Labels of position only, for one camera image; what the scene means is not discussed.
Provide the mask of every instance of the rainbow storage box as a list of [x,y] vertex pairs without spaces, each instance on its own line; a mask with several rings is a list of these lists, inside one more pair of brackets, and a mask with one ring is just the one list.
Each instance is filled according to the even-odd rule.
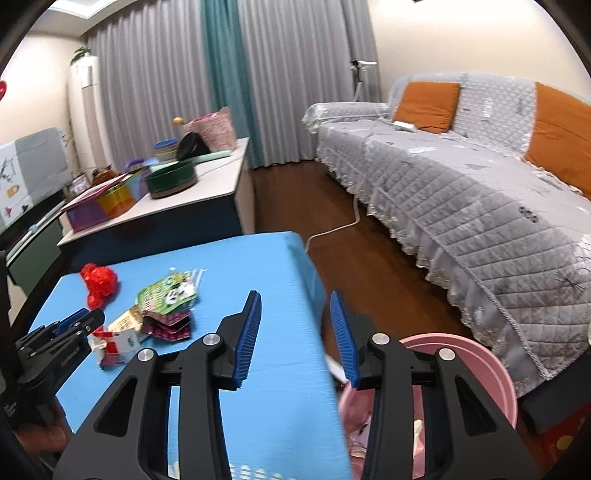
[[61,213],[68,216],[75,232],[117,218],[148,193],[145,177],[149,174],[146,168],[101,183],[65,205]]

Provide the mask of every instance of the green round container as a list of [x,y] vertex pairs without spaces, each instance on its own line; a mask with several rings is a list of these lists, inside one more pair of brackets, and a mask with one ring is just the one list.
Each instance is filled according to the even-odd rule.
[[193,163],[184,160],[151,173],[145,181],[150,196],[153,199],[161,199],[195,185],[197,173]]

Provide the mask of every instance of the quilted sofa cover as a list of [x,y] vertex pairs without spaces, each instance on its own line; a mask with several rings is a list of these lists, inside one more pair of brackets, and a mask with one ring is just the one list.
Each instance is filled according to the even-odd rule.
[[[378,120],[391,118],[410,80],[461,84],[448,133]],[[518,396],[587,349],[591,315],[591,202],[522,158],[535,92],[513,77],[421,75],[397,80],[387,104],[316,104],[303,119],[320,161],[448,289]]]

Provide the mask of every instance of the blue table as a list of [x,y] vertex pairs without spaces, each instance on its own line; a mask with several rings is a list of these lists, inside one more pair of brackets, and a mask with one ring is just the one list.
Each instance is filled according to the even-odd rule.
[[[351,477],[332,379],[320,339],[326,293],[294,233],[229,238],[111,265],[120,291],[106,306],[110,323],[134,303],[147,284],[178,270],[205,268],[193,307],[193,338],[144,345],[159,353],[185,348],[221,319],[242,310],[250,290],[262,297],[262,320],[248,379],[238,392],[220,392],[228,458],[238,480],[344,480]],[[77,274],[63,277],[33,328],[85,307],[87,290]],[[58,398],[76,430],[121,369],[102,371],[89,356]],[[171,399],[169,463],[178,460],[178,391]]]

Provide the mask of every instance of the orange cushion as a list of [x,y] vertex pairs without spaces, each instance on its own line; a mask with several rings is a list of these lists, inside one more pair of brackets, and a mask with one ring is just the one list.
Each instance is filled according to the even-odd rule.
[[534,133],[525,158],[591,199],[591,106],[536,83]]
[[442,134],[449,130],[456,113],[459,83],[409,82],[392,117],[420,130]]

